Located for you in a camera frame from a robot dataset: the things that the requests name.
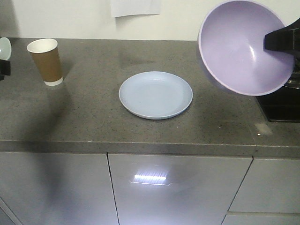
cabinet drawer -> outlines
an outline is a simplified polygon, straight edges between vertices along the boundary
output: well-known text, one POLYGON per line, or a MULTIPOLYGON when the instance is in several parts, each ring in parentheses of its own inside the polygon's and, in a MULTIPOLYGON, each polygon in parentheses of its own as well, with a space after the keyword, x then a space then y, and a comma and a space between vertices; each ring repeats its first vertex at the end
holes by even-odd
POLYGON ((230 211, 300 213, 300 159, 254 159, 230 211))
POLYGON ((299 225, 297 216, 227 215, 222 225, 299 225))
POLYGON ((1 208, 0 208, 0 224, 1 225, 15 225, 1 208))
POLYGON ((251 161, 109 154, 120 225, 220 225, 251 161))

plate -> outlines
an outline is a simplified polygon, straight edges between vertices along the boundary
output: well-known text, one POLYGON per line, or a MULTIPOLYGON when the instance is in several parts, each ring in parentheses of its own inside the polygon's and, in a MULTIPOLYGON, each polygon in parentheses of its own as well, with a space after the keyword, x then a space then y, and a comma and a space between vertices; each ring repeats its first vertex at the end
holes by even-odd
POLYGON ((192 102, 193 91, 176 75, 150 71, 128 78, 120 87, 119 98, 134 115, 163 120, 182 113, 192 102))

white bowl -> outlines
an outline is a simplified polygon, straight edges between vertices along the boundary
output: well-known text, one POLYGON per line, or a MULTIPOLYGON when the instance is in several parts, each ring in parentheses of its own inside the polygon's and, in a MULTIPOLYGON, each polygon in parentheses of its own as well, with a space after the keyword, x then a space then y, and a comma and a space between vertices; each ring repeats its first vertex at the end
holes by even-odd
POLYGON ((11 44, 6 37, 0 38, 0 60, 9 60, 11 56, 11 44))

white cup rim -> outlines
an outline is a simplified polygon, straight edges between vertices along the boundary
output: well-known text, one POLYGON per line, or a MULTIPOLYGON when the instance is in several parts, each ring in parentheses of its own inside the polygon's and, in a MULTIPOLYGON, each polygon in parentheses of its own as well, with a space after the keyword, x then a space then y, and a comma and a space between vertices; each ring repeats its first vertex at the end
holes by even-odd
POLYGON ((27 45, 27 50, 31 53, 46 53, 57 47, 58 43, 55 39, 44 38, 35 40, 27 45))

paper on wall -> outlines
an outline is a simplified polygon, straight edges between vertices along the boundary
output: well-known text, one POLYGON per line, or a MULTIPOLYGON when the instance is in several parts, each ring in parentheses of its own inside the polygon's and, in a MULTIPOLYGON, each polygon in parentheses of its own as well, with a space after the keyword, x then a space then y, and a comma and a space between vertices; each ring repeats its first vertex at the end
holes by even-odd
POLYGON ((126 15, 157 15, 161 0, 111 0, 112 17, 126 15))

